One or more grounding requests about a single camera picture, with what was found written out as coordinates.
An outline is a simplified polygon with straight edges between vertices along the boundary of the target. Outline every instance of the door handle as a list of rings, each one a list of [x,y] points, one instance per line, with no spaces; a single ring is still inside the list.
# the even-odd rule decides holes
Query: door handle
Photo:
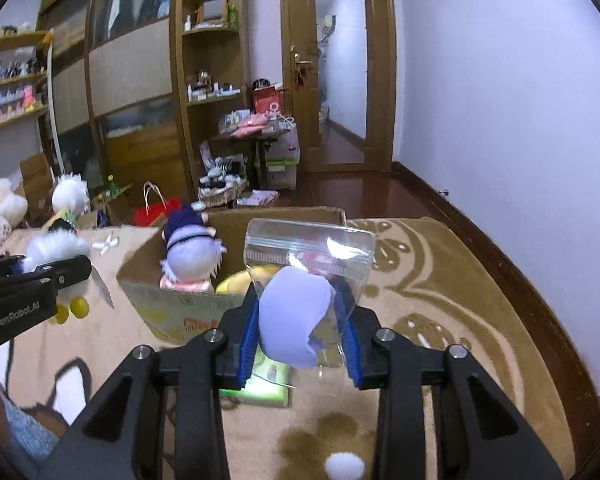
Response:
[[[297,52],[294,54],[294,60],[296,61],[296,65],[312,65],[313,61],[300,61],[300,54]]]

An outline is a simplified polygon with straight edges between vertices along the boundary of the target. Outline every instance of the white dot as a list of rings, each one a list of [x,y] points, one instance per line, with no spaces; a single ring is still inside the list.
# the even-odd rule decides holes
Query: white dot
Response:
[[[360,480],[365,474],[365,463],[353,453],[333,453],[324,463],[330,480]]]

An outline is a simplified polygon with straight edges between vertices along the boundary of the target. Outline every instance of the yellow ball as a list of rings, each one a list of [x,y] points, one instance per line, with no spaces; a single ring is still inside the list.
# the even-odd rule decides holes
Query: yellow ball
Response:
[[[67,319],[69,319],[69,309],[63,304],[58,303],[56,305],[56,315],[54,316],[56,323],[62,325]]]
[[[74,313],[74,316],[78,319],[82,319],[83,317],[87,317],[89,313],[89,303],[82,296],[77,296],[71,300],[71,312]]]

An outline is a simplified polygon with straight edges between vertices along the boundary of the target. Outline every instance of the ziplock bag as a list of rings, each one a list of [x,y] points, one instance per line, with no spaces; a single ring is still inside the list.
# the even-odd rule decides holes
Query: ziplock bag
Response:
[[[260,300],[260,347],[290,367],[285,386],[327,395],[342,390],[340,339],[375,247],[374,234],[358,229],[263,218],[249,223],[244,264]],[[271,272],[256,275],[263,266]]]

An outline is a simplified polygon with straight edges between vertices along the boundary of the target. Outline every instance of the metal screw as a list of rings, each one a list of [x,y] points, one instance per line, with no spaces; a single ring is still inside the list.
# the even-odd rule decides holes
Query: metal screw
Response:
[[[205,339],[210,343],[217,343],[224,337],[222,330],[218,330],[217,328],[212,328],[211,330],[207,330],[205,332]]]
[[[134,348],[131,355],[138,360],[146,359],[151,354],[152,348],[148,345],[138,345]]]
[[[462,345],[451,345],[449,347],[449,354],[453,359],[464,359],[469,352]]]
[[[390,328],[381,328],[376,332],[376,337],[384,342],[393,341],[395,339],[395,332]]]

